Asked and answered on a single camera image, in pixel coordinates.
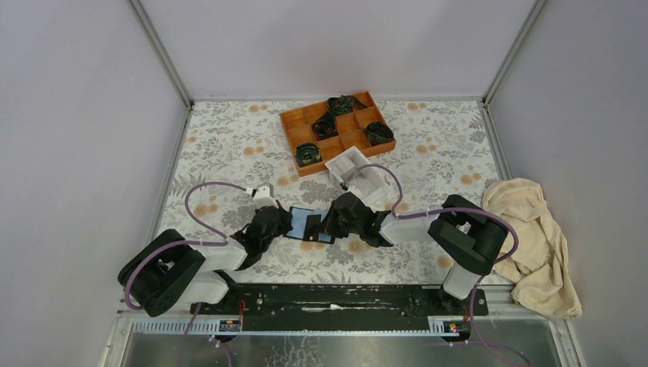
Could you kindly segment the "black VIP card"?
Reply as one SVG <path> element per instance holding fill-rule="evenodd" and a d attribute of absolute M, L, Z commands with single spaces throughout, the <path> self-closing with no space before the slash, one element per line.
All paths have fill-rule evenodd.
<path fill-rule="evenodd" d="M 318 242 L 321 229 L 322 216 L 320 214 L 309 214 L 306 217 L 303 239 L 308 242 Z"/>

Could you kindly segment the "white plastic card box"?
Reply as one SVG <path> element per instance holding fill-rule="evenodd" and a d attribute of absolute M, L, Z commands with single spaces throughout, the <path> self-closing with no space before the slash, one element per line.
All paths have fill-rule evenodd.
<path fill-rule="evenodd" d="M 376 167 L 361 169 L 367 164 L 371 164 L 368 158 L 352 146 L 325 162 L 325 167 L 334 187 L 351 191 L 365 205 L 371 206 L 386 198 L 388 184 Z"/>

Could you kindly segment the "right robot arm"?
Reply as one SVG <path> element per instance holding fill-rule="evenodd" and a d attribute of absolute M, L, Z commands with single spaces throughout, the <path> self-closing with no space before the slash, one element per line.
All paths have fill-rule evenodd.
<path fill-rule="evenodd" d="M 508 222 L 457 194 L 439 208 L 398 214 L 373 211 L 353 193 L 344 193 L 332 202 L 319 231 L 335 238 L 354 234 L 376 248 L 435 242 L 454 261 L 438 295 L 439 307 L 450 315 L 468 306 L 473 288 L 491 273 L 513 233 Z"/>

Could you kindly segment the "black leather card holder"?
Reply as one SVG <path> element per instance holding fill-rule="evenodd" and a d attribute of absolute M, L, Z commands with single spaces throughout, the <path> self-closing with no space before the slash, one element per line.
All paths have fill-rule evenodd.
<path fill-rule="evenodd" d="M 322 216 L 321 223 L 323 223 L 323 220 L 325 216 L 328 214 L 328 212 L 325 210 L 305 209 L 305 208 L 292 206 L 290 208 L 290 214 L 292 216 L 291 223 L 290 223 L 291 229 L 284 235 L 284 237 L 288 239 L 299 239 L 308 242 L 303 239 L 306 217 L 309 214 L 320 214 Z M 332 244 L 335 242 L 335 237 L 320 231 L 318 242 L 323 244 Z"/>

